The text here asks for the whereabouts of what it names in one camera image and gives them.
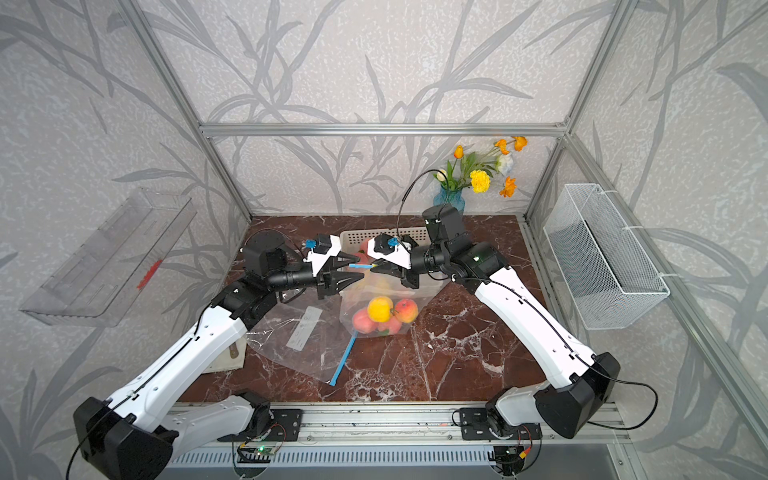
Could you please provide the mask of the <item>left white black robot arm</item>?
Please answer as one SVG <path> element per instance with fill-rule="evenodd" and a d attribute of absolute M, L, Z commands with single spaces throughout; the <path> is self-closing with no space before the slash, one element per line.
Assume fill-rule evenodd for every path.
<path fill-rule="evenodd" d="M 253 234 L 242 249 L 244 276 L 225 287 L 199 319 L 147 369 L 105 400 L 94 397 L 73 414 L 82 457 L 109 479 L 155 479 L 178 456 L 214 440 L 242 441 L 267 434 L 270 403 L 234 394 L 192 414 L 171 408 L 200 374 L 281 301 L 282 293 L 316 290 L 320 299 L 362 279 L 349 271 L 358 257 L 339 237 L 320 234 L 291 249 L 282 233 Z"/>

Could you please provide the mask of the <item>pink peach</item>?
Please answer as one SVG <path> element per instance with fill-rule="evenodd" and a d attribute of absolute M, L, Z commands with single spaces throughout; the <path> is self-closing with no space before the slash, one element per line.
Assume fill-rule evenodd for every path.
<path fill-rule="evenodd" d="M 403 323 L 396 317 L 391 317 L 387 322 L 378 325 L 378 331 L 385 335 L 395 335 L 400 332 Z"/>
<path fill-rule="evenodd" d="M 360 309 L 353 315 L 352 324 L 360 334 L 370 334 L 377 329 L 377 323 L 369 317 L 366 309 Z"/>
<path fill-rule="evenodd" d="M 411 324 L 418 315 L 418 304 L 412 299 L 402 299 L 394 305 L 393 316 L 403 324 Z"/>

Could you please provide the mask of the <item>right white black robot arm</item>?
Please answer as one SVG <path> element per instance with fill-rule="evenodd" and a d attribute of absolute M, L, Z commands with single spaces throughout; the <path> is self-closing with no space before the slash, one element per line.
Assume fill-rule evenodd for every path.
<path fill-rule="evenodd" d="M 440 272 L 490 308 L 520 340 L 545 375 L 543 382 L 510 387 L 489 400 L 490 431 L 510 436 L 523 424 L 546 424 L 572 439 L 608 400 L 620 372 L 609 353 L 597 355 L 569 333 L 525 287 L 506 258 L 490 243 L 476 242 L 463 217 L 449 204 L 422 214 L 429 242 L 379 234 L 367 253 L 373 270 L 409 288 L 421 276 Z"/>

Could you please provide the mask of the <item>yellow peach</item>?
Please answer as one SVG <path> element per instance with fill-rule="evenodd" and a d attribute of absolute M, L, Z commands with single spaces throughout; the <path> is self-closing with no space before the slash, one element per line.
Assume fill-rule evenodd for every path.
<path fill-rule="evenodd" d="M 371 299 L 367 305 L 369 317 L 376 323 L 387 322 L 393 316 L 394 303 L 388 296 Z"/>

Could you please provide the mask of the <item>pink peach bottom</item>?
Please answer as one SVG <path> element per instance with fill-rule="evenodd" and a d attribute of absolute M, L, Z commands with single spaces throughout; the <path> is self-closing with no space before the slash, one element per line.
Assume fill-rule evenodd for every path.
<path fill-rule="evenodd" d="M 378 331 L 385 335 L 395 335 L 400 332 L 403 323 L 396 317 L 391 317 L 387 322 L 378 325 Z"/>

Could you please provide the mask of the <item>clear zip-top bag blue zipper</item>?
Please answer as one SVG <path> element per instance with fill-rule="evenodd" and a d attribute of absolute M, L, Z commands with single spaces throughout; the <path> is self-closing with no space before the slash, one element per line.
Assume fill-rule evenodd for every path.
<path fill-rule="evenodd" d="M 445 280 L 421 276 L 419 288 L 403 286 L 400 278 L 372 273 L 379 260 L 368 255 L 373 239 L 364 240 L 357 256 L 361 264 L 346 271 L 362 273 L 363 279 L 341 293 L 340 322 L 358 338 L 373 338 L 406 333 L 420 312 L 444 288 Z"/>

